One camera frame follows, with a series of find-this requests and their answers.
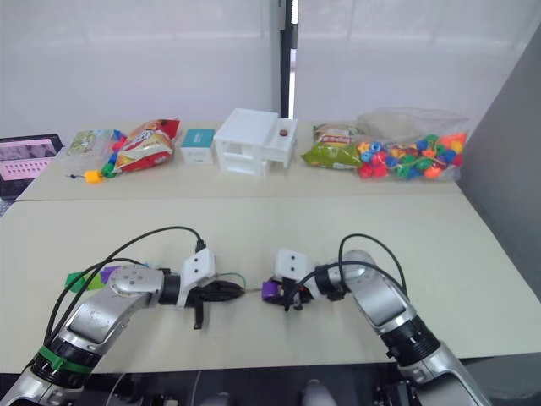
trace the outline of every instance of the purple block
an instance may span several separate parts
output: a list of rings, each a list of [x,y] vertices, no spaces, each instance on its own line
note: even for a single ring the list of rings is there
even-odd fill
[[[274,281],[263,282],[261,287],[261,298],[263,300],[272,299],[278,296],[278,283]]]
[[[106,266],[105,268],[103,268],[100,271],[101,283],[107,283],[111,274],[115,272],[119,267],[120,265],[115,265],[115,266]]]

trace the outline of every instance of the colorful toy pieces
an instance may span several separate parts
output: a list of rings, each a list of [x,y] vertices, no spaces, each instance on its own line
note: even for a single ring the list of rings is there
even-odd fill
[[[360,142],[357,152],[362,165],[361,178],[383,178],[394,173],[398,178],[438,178],[448,167],[462,165],[466,133],[438,137],[429,134],[415,144]]]

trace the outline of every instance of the white plastic drawer unit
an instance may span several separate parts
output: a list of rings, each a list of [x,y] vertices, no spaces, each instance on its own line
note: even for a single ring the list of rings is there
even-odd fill
[[[272,162],[287,167],[296,129],[297,120],[275,112],[236,108],[214,137],[220,169],[264,177]]]

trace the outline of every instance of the green band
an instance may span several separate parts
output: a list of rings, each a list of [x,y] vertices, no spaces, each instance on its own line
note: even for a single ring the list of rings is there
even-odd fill
[[[51,367],[54,370],[71,370],[72,372],[77,372],[79,374],[90,374],[93,368],[89,366],[83,366],[70,362],[64,357],[61,357],[58,354],[53,353],[47,347],[41,347],[38,353],[51,363]]]

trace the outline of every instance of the table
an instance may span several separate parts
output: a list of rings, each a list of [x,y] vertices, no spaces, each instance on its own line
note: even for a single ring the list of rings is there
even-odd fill
[[[138,123],[106,123],[89,128],[133,129]],[[189,128],[218,128],[218,122],[183,123],[180,140]],[[32,182],[18,201],[32,200],[132,200],[222,197],[319,197],[333,195],[456,193],[452,182],[396,182],[391,179],[361,182],[354,171],[331,171],[306,166],[300,154],[312,145],[312,125],[299,123],[298,145],[288,169],[275,163],[265,179],[238,173],[221,173],[218,165],[184,165],[179,153],[174,160],[140,173],[125,173],[101,184],[71,179],[60,156]]]
[[[249,287],[271,275],[278,248],[328,261],[346,233],[371,233],[395,251],[413,305],[458,357],[541,351],[541,304],[459,192],[21,201],[0,219],[0,371],[19,372],[40,347],[69,272],[169,224],[196,227],[215,251],[218,271],[241,272]],[[174,270],[193,247],[191,236],[168,232],[125,255]],[[396,276],[372,244],[348,247],[369,250]],[[192,330],[192,310],[140,311],[96,371],[387,361],[348,297],[284,313],[246,294],[207,309],[201,331]]]

